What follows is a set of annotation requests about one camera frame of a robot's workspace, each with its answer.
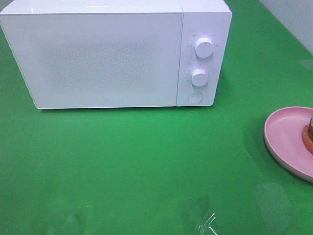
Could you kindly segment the round door release button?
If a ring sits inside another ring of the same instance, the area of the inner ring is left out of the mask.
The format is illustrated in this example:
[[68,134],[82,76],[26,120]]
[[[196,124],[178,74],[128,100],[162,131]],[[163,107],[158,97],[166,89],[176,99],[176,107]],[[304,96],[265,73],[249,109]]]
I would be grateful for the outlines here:
[[193,92],[188,96],[188,100],[192,103],[201,103],[203,94],[199,91]]

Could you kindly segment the pink round plate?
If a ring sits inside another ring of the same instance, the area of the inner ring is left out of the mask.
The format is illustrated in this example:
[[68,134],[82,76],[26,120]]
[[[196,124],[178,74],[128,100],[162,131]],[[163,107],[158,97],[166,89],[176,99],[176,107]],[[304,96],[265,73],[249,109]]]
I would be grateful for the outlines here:
[[273,158],[308,182],[313,181],[313,155],[303,143],[302,131],[312,115],[310,107],[284,107],[270,114],[264,125],[265,144]]

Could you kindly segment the burger with lettuce and tomato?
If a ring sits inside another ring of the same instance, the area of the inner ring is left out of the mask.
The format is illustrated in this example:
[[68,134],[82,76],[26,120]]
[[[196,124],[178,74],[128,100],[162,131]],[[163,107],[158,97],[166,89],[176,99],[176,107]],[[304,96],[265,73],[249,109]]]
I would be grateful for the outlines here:
[[313,117],[311,117],[309,124],[303,127],[302,141],[306,149],[313,154]]

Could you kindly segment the lower white microwave knob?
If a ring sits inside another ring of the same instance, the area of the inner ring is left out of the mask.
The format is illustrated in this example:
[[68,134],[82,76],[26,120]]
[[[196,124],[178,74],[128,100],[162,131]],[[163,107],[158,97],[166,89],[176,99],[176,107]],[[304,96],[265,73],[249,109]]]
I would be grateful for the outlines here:
[[209,80],[208,72],[204,69],[196,69],[191,73],[191,82],[195,87],[202,87],[207,84]]

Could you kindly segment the white microwave knob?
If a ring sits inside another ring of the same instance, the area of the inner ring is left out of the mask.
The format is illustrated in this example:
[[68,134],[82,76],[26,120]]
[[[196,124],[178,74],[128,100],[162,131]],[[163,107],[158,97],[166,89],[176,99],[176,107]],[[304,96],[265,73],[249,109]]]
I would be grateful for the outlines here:
[[204,69],[196,69],[191,73],[191,82],[195,87],[202,87],[207,84],[209,80],[208,72]]
[[212,39],[208,36],[198,38],[194,44],[195,54],[199,58],[207,58],[209,57],[214,50],[214,43]]

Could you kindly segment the upper white microwave knob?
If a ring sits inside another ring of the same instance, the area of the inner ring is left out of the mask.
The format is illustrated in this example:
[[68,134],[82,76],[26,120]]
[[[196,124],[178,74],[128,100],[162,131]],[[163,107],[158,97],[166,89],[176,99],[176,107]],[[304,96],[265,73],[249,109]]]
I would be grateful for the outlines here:
[[198,38],[194,44],[195,54],[199,58],[207,58],[209,57],[214,50],[214,43],[212,39],[208,36]]

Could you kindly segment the white microwave oven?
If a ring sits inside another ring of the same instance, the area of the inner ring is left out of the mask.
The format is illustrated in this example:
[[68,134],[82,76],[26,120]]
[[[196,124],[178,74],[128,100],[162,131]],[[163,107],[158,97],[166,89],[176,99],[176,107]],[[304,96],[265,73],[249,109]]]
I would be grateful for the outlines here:
[[[174,106],[210,106],[214,103],[232,13],[222,0],[15,0],[2,15],[51,14],[165,14],[181,13],[181,40],[177,101]],[[207,58],[195,54],[195,41],[208,36],[214,43]],[[191,73],[196,69],[208,72],[205,86],[195,87]],[[192,103],[188,96],[199,91],[201,103]]]

